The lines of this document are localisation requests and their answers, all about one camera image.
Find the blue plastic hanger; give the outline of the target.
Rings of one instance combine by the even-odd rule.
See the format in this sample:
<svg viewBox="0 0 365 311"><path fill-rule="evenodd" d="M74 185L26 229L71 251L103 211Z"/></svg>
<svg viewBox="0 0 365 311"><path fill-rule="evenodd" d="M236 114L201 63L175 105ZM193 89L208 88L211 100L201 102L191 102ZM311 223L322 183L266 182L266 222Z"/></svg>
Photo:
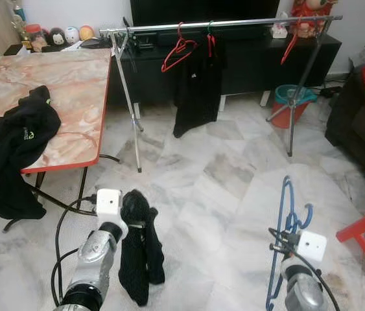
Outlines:
<svg viewBox="0 0 365 311"><path fill-rule="evenodd" d="M294 184L289 175L283 178L282 190L280 195L280 204L278 207L278 216L276 223L276 230L286 230L288 232L296 232L297 228L305 229L312 220L312 208L309 208L307 213L307 219L301 222L294 208ZM283 284L283 276L278 272L278 264L280 259L278 258L282 252L276 251L274 246L283 246L283 243L275 240L273 244L269 246L269 249L273 251L273 258L271 263L271 269L269 273L269 282L267 287L267 296L265 300L265 310L274 311L274 300L277 299L280 289Z"/></svg>

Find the long black garment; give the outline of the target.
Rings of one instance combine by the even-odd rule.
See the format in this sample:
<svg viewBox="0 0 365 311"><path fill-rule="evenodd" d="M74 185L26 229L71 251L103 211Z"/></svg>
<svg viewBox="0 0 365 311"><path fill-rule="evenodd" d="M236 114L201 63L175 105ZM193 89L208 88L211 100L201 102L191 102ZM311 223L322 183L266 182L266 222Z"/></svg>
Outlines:
<svg viewBox="0 0 365 311"><path fill-rule="evenodd" d="M123 196L121 213L128 234L121 242L118 279L137 306L144 307L149 286L165 282L165 256L154 223L158 210L150 206L140 190L133 189Z"/></svg>

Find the red plastic hanger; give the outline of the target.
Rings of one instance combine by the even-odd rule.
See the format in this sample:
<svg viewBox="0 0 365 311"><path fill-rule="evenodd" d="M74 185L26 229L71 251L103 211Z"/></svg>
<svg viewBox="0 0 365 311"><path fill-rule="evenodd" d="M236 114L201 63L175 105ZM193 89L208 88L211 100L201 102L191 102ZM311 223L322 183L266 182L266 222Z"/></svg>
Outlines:
<svg viewBox="0 0 365 311"><path fill-rule="evenodd" d="M171 49L170 53L165 57L161 65L161 72L165 73L173 68L175 65L185 60L189 57L199 44L195 40L186 39L182 35L182 25L184 23L178 23L177 25L177 36L178 39L174 47Z"/></svg>
<svg viewBox="0 0 365 311"><path fill-rule="evenodd" d="M289 56L292 48L294 48L294 46L299 38L299 32L301 32L302 26L303 26L303 20L301 20L301 18L298 18L298 20L295 21L295 23L292 23L288 27L290 41L289 41L288 45L286 46L282 59L280 60L280 65L283 65L283 63L286 62L286 59L288 59L288 56Z"/></svg>

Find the green hooked clothes hanger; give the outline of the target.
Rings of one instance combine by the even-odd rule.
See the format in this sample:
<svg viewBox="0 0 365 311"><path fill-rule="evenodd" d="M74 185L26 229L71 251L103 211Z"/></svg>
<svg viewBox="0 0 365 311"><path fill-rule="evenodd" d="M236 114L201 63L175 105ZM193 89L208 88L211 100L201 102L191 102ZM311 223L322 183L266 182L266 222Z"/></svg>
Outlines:
<svg viewBox="0 0 365 311"><path fill-rule="evenodd" d="M207 41L209 58L214 56L215 45L216 45L216 38L214 37L214 35L211 31L211 26L212 26L213 23L214 23L214 21L209 21L209 23L206 27L206 41Z"/></svg>

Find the dark grey fabric sofa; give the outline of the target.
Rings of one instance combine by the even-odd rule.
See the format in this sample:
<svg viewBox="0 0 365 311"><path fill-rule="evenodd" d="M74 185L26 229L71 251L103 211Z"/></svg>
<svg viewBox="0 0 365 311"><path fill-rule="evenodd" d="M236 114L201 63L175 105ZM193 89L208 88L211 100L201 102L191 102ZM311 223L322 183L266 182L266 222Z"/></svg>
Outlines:
<svg viewBox="0 0 365 311"><path fill-rule="evenodd" d="M325 127L325 138L342 149L365 172L365 83L357 66L331 101L331 113Z"/></svg>

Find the orange bucket teal liner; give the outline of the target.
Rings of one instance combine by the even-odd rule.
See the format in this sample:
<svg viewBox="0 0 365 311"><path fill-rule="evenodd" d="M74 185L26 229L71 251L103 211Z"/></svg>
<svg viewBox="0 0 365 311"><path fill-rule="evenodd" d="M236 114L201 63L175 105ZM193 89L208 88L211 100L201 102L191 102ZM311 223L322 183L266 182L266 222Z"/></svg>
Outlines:
<svg viewBox="0 0 365 311"><path fill-rule="evenodd" d="M298 85L277 86L274 95L273 117L270 122L278 128L289 127L292 112L294 112L294 122L297 122L309 104L318 100L318 95L314 91Z"/></svg>

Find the red laughing Buddha statue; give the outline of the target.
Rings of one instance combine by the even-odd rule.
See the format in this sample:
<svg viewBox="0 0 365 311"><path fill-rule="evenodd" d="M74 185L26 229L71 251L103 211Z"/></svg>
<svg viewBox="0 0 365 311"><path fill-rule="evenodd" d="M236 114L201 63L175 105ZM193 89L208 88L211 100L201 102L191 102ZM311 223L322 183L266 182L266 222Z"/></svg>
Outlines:
<svg viewBox="0 0 365 311"><path fill-rule="evenodd" d="M338 0L294 0L290 15L292 17L324 17L331 15L331 9ZM292 32L298 38L315 38L322 27L324 20L299 21L292 27Z"/></svg>

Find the white pink tissue box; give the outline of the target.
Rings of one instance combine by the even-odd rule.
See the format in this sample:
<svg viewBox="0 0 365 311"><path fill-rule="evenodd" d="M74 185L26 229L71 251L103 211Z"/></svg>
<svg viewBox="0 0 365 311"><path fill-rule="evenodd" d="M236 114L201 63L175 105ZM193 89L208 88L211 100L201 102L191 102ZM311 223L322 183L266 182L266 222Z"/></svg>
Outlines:
<svg viewBox="0 0 365 311"><path fill-rule="evenodd" d="M285 39L289 35L290 23L273 23L270 29L273 39Z"/></svg>

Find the black TV console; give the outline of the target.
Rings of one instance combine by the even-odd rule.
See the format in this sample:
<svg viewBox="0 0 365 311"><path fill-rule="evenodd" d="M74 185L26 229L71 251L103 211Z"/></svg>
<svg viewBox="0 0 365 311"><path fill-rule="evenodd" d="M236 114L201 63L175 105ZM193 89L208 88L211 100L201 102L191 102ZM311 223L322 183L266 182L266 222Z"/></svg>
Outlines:
<svg viewBox="0 0 365 311"><path fill-rule="evenodd" d="M132 102L165 102L182 94L182 74L185 66L178 64L161 72L165 57L176 44L172 32L137 34L144 41L153 39L150 49L128 49L122 55L122 68ZM216 36L220 56L226 61L223 70L224 95L271 91L280 85L297 85L316 47L315 39L299 38L291 51L286 51L290 39L268 36L230 40L227 34Z"/></svg>

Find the black t-shirt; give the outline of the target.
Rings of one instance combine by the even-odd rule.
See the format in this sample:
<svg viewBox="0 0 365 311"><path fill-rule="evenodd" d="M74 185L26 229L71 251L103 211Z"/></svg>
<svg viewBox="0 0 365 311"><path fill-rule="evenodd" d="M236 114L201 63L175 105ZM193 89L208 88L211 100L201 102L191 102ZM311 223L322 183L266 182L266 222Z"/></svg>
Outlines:
<svg viewBox="0 0 365 311"><path fill-rule="evenodd" d="M222 80L226 70L226 48L216 38L214 56L209 58L206 36L189 57L175 65L178 81L174 105L174 137L199 126L215 122L222 95Z"/></svg>

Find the black television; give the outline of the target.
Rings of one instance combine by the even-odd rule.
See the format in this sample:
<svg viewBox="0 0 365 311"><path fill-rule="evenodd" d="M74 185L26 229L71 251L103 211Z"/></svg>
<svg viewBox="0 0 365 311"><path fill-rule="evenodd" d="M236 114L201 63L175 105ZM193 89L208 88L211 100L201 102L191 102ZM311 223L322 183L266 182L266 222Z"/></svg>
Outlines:
<svg viewBox="0 0 365 311"><path fill-rule="evenodd" d="M267 19L280 0L130 0L135 26Z"/></svg>

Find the orange toy ball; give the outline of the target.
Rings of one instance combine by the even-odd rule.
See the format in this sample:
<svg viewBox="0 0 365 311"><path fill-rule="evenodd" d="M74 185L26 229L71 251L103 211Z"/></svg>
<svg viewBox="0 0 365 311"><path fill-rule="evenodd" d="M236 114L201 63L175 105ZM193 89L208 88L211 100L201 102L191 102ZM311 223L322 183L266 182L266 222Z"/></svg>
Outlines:
<svg viewBox="0 0 365 311"><path fill-rule="evenodd" d="M79 38L81 41L87 41L95 38L95 30L90 25L82 25L79 27Z"/></svg>

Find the white egg toy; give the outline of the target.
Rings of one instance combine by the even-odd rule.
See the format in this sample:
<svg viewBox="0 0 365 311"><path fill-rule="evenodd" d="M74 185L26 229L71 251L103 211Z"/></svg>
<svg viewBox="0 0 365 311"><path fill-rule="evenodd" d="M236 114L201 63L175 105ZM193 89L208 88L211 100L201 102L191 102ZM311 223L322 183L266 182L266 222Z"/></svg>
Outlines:
<svg viewBox="0 0 365 311"><path fill-rule="evenodd" d="M64 30L64 39L67 44L72 45L80 41L80 32L75 27L67 27Z"/></svg>

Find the dark round toy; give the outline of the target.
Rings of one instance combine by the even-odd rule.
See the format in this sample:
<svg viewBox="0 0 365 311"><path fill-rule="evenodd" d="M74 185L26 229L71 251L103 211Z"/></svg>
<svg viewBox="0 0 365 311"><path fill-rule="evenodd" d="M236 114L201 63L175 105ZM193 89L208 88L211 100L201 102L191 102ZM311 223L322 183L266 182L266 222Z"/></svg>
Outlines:
<svg viewBox="0 0 365 311"><path fill-rule="evenodd" d="M59 29L58 27L50 29L47 32L47 42L48 45L52 45L53 47L61 47L62 45L65 45L67 41L64 30Z"/></svg>

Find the black jacket green logo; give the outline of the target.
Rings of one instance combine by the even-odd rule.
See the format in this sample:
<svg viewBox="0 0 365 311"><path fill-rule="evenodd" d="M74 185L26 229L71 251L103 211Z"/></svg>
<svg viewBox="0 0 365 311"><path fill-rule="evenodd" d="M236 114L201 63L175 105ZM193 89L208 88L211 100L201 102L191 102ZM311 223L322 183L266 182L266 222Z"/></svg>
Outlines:
<svg viewBox="0 0 365 311"><path fill-rule="evenodd" d="M47 86L31 89L0 116L0 217L37 220L45 216L45 208L21 171L37 162L61 124Z"/></svg>

